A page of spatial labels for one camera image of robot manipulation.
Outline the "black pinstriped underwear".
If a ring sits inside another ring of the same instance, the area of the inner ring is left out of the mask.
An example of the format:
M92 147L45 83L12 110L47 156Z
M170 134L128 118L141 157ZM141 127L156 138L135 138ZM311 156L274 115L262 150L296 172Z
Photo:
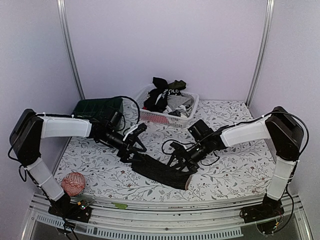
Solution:
M134 154L131 169L150 180L184 191L188 190L192 179L192 175L179 175L176 169L170 169L147 154Z

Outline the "left robot arm white sleeves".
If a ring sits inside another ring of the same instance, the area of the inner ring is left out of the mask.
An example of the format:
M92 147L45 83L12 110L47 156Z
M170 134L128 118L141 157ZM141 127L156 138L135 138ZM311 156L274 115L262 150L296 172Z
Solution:
M27 108L9 136L11 160L17 161L46 196L54 201L64 194L40 153L41 141L46 138L80 137L94 139L107 131L117 132L112 122L96 118L36 113Z

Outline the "robot arm white sleeves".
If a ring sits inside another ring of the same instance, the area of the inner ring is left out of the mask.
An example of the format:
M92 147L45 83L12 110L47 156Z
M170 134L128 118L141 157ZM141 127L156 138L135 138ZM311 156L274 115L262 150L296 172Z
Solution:
M17 161L46 196L54 201L64 194L40 153L41 141L46 138L80 137L94 139L107 131L117 132L112 122L96 118L36 113L27 108L9 136L11 160Z
M222 150L242 143L269 140L275 151L275 168L266 197L279 201L291 182L310 134L297 116L277 106L256 119L239 122L213 133L214 149Z

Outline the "right robot arm white sleeves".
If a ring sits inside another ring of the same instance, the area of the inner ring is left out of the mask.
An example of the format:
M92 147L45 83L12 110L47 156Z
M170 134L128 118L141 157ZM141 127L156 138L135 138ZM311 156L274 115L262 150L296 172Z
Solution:
M222 150L242 143L269 140L275 151L275 168L266 197L279 201L291 182L310 134L297 116L277 106L256 119L239 122L213 133L214 149Z

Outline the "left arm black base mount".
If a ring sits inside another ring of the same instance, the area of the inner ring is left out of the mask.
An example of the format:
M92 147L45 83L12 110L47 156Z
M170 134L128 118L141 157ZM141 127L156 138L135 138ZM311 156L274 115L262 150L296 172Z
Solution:
M85 199L71 202L71 197L64 192L58 200L49 198L50 207L48 213L61 217L66 220L74 220L82 223L88 223L91 217L91 202Z

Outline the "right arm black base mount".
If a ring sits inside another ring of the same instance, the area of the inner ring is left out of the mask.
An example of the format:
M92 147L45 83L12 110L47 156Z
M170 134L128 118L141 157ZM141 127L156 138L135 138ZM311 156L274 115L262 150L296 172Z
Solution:
M279 217L284 214L282 201L274 200L267 195L263 197L262 203L246 206L240 210L239 216L245 223L266 220L273 217Z

